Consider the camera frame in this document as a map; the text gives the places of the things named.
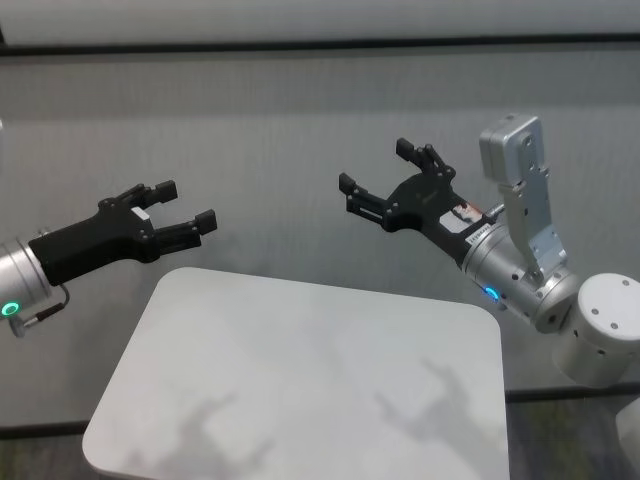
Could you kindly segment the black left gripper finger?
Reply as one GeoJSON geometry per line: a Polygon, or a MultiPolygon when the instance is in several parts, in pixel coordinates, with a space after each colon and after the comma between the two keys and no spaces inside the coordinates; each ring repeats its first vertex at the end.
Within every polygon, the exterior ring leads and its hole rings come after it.
{"type": "Polygon", "coordinates": [[[147,209],[158,203],[167,203],[178,198],[176,184],[173,180],[165,181],[154,187],[137,184],[116,197],[130,208],[147,209]]]}
{"type": "Polygon", "coordinates": [[[192,220],[154,231],[160,256],[169,255],[201,245],[201,238],[217,229],[214,210],[209,209],[192,220]]]}

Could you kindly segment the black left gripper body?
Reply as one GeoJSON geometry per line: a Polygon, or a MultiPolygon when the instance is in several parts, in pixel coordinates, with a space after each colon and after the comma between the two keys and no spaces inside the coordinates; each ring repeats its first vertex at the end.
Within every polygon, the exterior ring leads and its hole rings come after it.
{"type": "Polygon", "coordinates": [[[92,217],[28,245],[52,286],[120,260],[151,263],[160,257],[151,221],[116,199],[101,201],[92,217]]]}

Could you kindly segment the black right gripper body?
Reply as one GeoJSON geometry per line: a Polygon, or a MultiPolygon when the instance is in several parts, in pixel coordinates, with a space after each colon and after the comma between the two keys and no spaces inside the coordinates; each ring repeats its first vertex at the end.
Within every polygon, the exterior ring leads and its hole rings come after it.
{"type": "Polygon", "coordinates": [[[454,192],[454,177],[454,170],[419,173],[402,182],[386,201],[382,228],[415,230],[461,264],[471,249],[470,237],[491,228],[493,220],[454,192]]]}

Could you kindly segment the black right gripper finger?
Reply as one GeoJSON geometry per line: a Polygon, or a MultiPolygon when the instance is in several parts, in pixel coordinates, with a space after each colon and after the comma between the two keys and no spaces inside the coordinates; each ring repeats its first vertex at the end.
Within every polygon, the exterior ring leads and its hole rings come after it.
{"type": "Polygon", "coordinates": [[[431,144],[416,147],[405,138],[396,141],[396,155],[415,165],[423,174],[452,181],[456,176],[453,167],[444,162],[431,144]]]}
{"type": "Polygon", "coordinates": [[[338,188],[346,197],[349,213],[376,223],[385,231],[398,230],[393,196],[384,199],[373,195],[346,173],[339,175],[338,188]]]}

